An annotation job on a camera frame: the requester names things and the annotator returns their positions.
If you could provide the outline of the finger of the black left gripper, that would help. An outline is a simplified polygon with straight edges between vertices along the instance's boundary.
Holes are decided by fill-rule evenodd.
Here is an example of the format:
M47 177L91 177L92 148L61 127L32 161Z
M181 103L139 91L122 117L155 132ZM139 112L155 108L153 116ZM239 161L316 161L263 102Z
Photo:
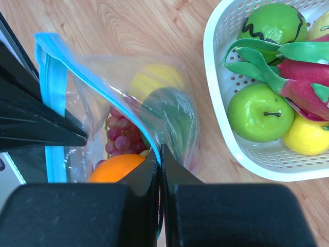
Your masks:
M35 77L1 43L1 149L86 142L81 128L43 104Z

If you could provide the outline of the blue zip top bag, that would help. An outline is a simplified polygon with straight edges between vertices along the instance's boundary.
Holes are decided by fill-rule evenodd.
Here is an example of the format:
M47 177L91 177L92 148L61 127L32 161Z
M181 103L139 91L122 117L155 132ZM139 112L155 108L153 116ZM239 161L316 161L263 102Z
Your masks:
M134 75L144 66L156 63L172 66L184 78L185 87L179 90L188 94L194 105L197 139L189 152L182 156L176 156L168 147L181 165L188 170L196 168L198 113L189 76L179 59L168 56L80 56L57 33L39 32L34 39L43 102L61 116L73 119L88 135L84 146L45 148L49 182L86 182L96 163L106 158L104 123L110 106L141 131L156 158L160 158L163 144L150 134L140 118L143 102L128 93Z

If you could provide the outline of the orange fake orange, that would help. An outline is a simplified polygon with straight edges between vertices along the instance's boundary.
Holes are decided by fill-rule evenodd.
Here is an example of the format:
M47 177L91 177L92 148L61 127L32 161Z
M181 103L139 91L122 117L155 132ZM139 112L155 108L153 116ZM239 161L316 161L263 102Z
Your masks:
M144 162L146 157L139 154L121 154L110 157L99 164L91 173L90 183L116 183Z

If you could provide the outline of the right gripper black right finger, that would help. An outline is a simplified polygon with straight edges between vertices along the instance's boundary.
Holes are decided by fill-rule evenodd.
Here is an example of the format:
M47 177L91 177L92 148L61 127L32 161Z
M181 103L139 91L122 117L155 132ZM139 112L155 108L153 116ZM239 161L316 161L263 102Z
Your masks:
M280 184L206 184L161 146L167 246L316 246L295 195Z

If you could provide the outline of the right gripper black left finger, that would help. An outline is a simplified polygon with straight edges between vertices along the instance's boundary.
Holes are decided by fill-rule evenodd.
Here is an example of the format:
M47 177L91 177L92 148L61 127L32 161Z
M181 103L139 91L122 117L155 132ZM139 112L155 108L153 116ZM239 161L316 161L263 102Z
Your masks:
M119 183L18 187L1 212L1 246L155 246L157 164L148 158Z

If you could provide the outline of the pink fake grape bunch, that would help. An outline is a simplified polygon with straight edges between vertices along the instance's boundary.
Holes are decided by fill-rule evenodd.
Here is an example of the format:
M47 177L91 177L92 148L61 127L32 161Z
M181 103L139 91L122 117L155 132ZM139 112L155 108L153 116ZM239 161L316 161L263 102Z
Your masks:
M119 112L110 106L104 123L106 133L105 152L107 158L122 154L138 154L146 157L150 151L147 141L140 130Z

